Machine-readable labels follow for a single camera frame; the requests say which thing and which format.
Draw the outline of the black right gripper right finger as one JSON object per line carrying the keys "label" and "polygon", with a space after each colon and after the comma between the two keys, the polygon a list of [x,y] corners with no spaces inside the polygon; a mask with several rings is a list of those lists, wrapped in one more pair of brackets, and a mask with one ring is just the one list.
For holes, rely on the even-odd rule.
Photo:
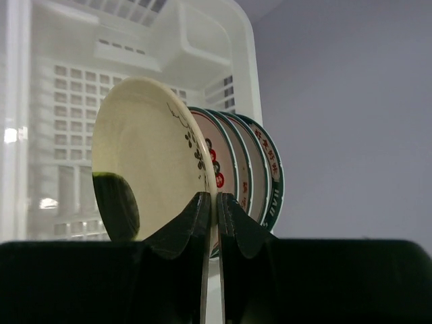
{"label": "black right gripper right finger", "polygon": [[431,257],[383,239],[277,238],[217,196],[225,323],[430,323]]}

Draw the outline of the cream plate black blot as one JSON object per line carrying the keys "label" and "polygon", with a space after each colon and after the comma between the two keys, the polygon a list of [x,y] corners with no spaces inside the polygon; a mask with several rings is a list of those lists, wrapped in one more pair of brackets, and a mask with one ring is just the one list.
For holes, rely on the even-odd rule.
{"label": "cream plate black blot", "polygon": [[115,85],[97,113],[92,177],[112,241],[145,240],[198,192],[217,199],[203,133],[168,86],[145,77]]}

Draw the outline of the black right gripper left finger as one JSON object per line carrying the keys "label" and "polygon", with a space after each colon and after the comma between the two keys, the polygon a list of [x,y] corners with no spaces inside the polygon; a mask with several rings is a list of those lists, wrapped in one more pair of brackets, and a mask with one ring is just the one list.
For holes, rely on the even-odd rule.
{"label": "black right gripper left finger", "polygon": [[1,245],[2,323],[203,323],[211,197],[141,242]]}

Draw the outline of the white plate orange sunburst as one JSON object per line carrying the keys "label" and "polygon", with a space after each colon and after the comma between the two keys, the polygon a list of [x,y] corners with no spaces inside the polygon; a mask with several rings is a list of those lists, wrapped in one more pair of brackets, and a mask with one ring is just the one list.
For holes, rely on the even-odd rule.
{"label": "white plate orange sunburst", "polygon": [[244,121],[243,115],[235,115],[232,113],[223,114],[233,123],[237,131],[239,131],[249,154],[249,161],[252,169],[252,206],[248,214],[258,224],[264,225],[271,189],[271,176],[264,151],[254,130]]}

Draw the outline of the green rimmed white plate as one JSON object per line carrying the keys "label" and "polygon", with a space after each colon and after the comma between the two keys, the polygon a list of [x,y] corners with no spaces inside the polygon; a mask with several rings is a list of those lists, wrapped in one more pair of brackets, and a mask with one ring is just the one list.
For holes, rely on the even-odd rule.
{"label": "green rimmed white plate", "polygon": [[285,178],[281,157],[272,137],[264,127],[245,115],[238,115],[238,117],[255,133],[269,164],[269,171],[271,172],[271,194],[269,207],[262,222],[262,226],[272,232],[281,215],[284,203]]}

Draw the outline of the white plate red characters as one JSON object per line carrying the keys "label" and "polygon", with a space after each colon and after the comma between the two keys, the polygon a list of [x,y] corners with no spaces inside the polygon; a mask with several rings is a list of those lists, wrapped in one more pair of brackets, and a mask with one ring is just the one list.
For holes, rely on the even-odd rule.
{"label": "white plate red characters", "polygon": [[253,184],[252,184],[252,167],[250,164],[250,155],[245,141],[236,127],[234,122],[222,112],[209,109],[209,112],[224,127],[231,142],[232,151],[236,157],[236,198],[244,211],[249,215],[252,211],[253,202]]}
{"label": "white plate red characters", "polygon": [[208,110],[189,107],[207,144],[211,156],[217,191],[238,197],[238,166],[232,142],[221,122]]}

